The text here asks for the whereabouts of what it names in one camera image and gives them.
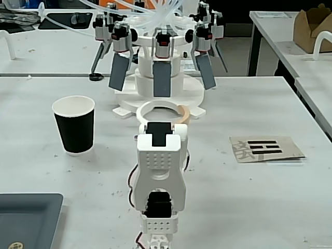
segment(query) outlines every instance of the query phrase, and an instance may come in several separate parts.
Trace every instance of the gray tray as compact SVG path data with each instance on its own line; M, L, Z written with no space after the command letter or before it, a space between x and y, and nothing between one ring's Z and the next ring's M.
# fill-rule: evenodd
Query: gray tray
M0 248L50 249L62 201L58 193L1 194Z

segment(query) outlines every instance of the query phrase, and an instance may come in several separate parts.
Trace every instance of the white ring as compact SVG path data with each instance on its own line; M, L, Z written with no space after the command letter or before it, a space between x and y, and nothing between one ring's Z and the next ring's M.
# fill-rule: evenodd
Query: white ring
M154 100L148 101L141 105L136 111L136 118L137 120L144 125L147 125L149 121L144 118L146 114L151 112L156 107L164 107L171 110L176 111L178 114L182 115L182 119L180 121L176 121L174 123L189 123L190 112L186 106L176 105L173 102L165 101L165 100Z

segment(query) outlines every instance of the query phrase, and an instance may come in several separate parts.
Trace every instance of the sticker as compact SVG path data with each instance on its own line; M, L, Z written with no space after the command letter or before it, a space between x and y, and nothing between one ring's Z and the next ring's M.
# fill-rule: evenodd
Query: sticker
M14 243L11 243L8 247L8 249L23 249L24 246L21 242L14 242Z
M256 15L258 18L291 18L285 12L281 11L275 11L275 12L256 11Z
M196 71L192 60L181 60L181 69L183 72Z
M242 136L230 141L239 163L305 157L288 136Z

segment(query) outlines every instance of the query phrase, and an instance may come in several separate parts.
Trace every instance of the white table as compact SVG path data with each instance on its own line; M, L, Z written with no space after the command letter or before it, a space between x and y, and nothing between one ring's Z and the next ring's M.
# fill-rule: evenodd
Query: white table
M1 79L1 192L65 196L56 249L132 248L140 222L127 176L139 124L113 115L107 79ZM283 78L217 82L202 104L207 115L189 125L186 208L172 248L293 249L330 238L332 144L322 130ZM95 149L77 158L63 152L51 111L71 94L96 101ZM229 136L245 135L291 136L307 159L238 164Z
M330 79L297 78L295 87L315 114L322 129L332 137L332 85Z
M259 18L256 11L250 12L254 22L248 76L255 76L259 55L260 38L263 36L277 57L294 77L332 75L332 53L321 54L314 61L293 42L293 27L297 12L286 12L290 18Z
M94 35L92 22L97 11L92 9L47 9L45 13L92 12L90 27L82 32ZM10 60L7 45L0 39L1 76L88 76L100 42L94 37L77 34L68 30L39 30L11 35L17 58ZM99 61L96 72L109 75L112 67L113 47L103 60Z

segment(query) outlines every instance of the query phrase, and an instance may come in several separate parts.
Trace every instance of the black paper cup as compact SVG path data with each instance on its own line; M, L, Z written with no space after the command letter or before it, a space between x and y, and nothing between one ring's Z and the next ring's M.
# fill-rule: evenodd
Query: black paper cup
M93 148L94 106L94 100L85 96L64 97L52 105L63 147L71 156Z

